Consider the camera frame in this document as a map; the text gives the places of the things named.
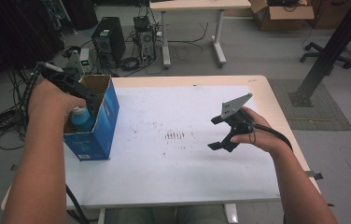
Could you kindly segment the open brown cardboard box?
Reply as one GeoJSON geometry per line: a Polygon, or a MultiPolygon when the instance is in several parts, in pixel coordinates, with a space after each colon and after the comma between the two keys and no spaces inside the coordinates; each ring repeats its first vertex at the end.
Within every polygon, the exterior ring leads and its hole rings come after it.
{"type": "Polygon", "coordinates": [[[296,31],[315,15],[308,0],[248,0],[262,31],[296,31]]]}

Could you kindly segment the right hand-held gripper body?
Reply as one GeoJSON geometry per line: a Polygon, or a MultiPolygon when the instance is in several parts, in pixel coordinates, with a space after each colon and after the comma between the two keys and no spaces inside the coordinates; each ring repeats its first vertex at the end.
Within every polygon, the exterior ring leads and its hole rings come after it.
{"type": "Polygon", "coordinates": [[[221,118],[230,127],[230,132],[220,143],[225,150],[232,152],[237,146],[231,139],[238,134],[252,133],[252,118],[242,109],[242,106],[252,97],[251,93],[222,104],[221,118]]]}

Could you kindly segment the black office chair base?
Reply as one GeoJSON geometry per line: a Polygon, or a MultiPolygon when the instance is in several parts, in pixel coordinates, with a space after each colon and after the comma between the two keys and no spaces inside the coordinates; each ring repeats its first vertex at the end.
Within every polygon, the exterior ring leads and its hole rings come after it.
{"type": "MultiPolygon", "coordinates": [[[[301,63],[304,63],[308,57],[319,57],[323,51],[323,48],[314,42],[310,42],[304,46],[303,49],[305,50],[305,53],[300,58],[301,63]]],[[[351,68],[351,59],[347,59],[343,56],[338,56],[336,60],[343,63],[343,69],[351,68]]]]}

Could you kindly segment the grey floor mat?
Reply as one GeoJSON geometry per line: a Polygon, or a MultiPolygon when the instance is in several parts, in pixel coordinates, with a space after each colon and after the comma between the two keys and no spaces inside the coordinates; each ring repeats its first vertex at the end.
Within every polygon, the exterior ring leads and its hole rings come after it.
{"type": "Polygon", "coordinates": [[[351,131],[351,124],[323,84],[314,91],[309,106],[294,106],[288,95],[298,89],[301,80],[270,79],[269,83],[292,130],[351,131]]]}

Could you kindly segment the black computer tower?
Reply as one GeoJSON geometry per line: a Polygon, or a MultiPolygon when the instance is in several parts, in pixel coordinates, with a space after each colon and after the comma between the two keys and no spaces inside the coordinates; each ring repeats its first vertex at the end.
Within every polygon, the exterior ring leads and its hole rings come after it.
{"type": "Polygon", "coordinates": [[[93,45],[100,56],[120,66],[126,49],[119,17],[103,17],[91,36],[93,45]]]}

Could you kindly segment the open computer tower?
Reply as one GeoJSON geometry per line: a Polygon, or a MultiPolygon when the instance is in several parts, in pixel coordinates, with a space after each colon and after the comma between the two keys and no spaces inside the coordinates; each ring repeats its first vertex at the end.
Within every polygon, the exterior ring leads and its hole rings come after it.
{"type": "Polygon", "coordinates": [[[155,61],[154,31],[148,16],[134,17],[133,25],[142,61],[145,63],[155,61]]]}

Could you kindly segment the blue bottle with white cap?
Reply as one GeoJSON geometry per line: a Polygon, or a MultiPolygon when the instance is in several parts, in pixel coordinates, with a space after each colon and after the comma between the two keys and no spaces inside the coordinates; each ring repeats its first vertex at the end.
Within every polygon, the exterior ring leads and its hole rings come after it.
{"type": "Polygon", "coordinates": [[[95,117],[87,107],[76,107],[72,111],[71,122],[78,133],[90,132],[95,123],[95,117]]]}

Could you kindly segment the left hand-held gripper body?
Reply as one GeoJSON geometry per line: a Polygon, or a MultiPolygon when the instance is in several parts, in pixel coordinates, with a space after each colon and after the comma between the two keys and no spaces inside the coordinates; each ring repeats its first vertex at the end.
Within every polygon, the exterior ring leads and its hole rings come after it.
{"type": "Polygon", "coordinates": [[[35,77],[42,74],[62,91],[68,93],[85,92],[85,86],[79,82],[83,75],[83,67],[77,50],[70,52],[65,68],[52,63],[39,62],[35,67],[35,77]]]}

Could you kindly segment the blue cardboard box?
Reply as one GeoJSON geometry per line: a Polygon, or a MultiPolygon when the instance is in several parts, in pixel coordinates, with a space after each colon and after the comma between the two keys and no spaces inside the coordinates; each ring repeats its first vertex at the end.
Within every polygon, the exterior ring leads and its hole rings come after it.
{"type": "Polygon", "coordinates": [[[88,132],[79,132],[68,119],[64,126],[64,142],[81,161],[108,160],[119,113],[111,76],[85,76],[79,83],[93,92],[89,112],[94,125],[88,132]]]}

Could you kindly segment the black metal post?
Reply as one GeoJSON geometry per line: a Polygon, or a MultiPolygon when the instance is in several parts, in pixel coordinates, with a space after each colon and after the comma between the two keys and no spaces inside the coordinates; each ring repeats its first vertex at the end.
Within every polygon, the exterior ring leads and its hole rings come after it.
{"type": "Polygon", "coordinates": [[[344,15],[340,25],[332,34],[330,40],[323,48],[316,62],[302,81],[301,86],[288,94],[293,106],[310,107],[313,105],[310,98],[323,78],[331,72],[336,59],[342,54],[351,41],[351,7],[344,15]]]}

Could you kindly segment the person's left hand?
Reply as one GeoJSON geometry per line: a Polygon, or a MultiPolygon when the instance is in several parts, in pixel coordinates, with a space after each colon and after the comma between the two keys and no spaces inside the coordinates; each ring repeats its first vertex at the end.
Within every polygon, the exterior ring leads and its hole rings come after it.
{"type": "Polygon", "coordinates": [[[82,98],[61,91],[46,79],[35,85],[28,105],[29,123],[39,121],[64,123],[68,114],[76,107],[85,107],[82,98]]]}

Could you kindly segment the beige table with white legs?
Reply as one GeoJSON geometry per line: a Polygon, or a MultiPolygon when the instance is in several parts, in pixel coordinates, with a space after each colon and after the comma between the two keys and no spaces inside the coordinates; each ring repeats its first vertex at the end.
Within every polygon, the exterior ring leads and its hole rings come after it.
{"type": "Polygon", "coordinates": [[[165,69],[171,66],[170,50],[168,45],[166,18],[170,14],[179,14],[185,16],[186,19],[196,17],[207,17],[209,13],[215,13],[214,22],[217,24],[215,35],[212,37],[212,43],[216,55],[218,56],[218,67],[221,68],[227,61],[220,46],[220,33],[223,23],[224,12],[227,9],[250,8],[251,4],[248,0],[168,0],[153,2],[150,1],[149,7],[153,11],[161,13],[161,53],[162,63],[165,69]]]}

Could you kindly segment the white table mat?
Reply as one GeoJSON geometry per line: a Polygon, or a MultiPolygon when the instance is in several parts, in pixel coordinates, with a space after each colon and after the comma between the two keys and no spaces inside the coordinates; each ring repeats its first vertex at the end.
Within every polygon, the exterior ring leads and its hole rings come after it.
{"type": "Polygon", "coordinates": [[[65,153],[66,182],[84,206],[278,200],[271,157],[241,144],[209,144],[230,131],[213,124],[223,103],[246,86],[118,88],[119,115],[110,157],[80,161],[65,153]]]}

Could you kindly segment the person's right hand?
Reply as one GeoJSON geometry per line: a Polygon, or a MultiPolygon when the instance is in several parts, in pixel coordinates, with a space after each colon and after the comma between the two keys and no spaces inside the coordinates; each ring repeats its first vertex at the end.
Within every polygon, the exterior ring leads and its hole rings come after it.
{"type": "MultiPolygon", "coordinates": [[[[242,110],[245,111],[256,124],[262,125],[264,127],[270,128],[271,125],[268,121],[254,110],[243,106],[242,110]]],[[[272,156],[282,153],[289,153],[291,151],[290,147],[279,137],[275,136],[273,133],[268,133],[257,128],[251,134],[238,134],[231,138],[232,143],[245,143],[254,145],[265,152],[270,153],[272,156]]]]}

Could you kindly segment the small white power supply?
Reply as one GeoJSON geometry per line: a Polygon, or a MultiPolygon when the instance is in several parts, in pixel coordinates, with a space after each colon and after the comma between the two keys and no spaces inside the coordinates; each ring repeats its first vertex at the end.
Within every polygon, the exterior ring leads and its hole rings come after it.
{"type": "Polygon", "coordinates": [[[82,71],[84,74],[87,74],[91,71],[91,54],[89,48],[84,48],[80,51],[79,60],[81,63],[82,71]]]}

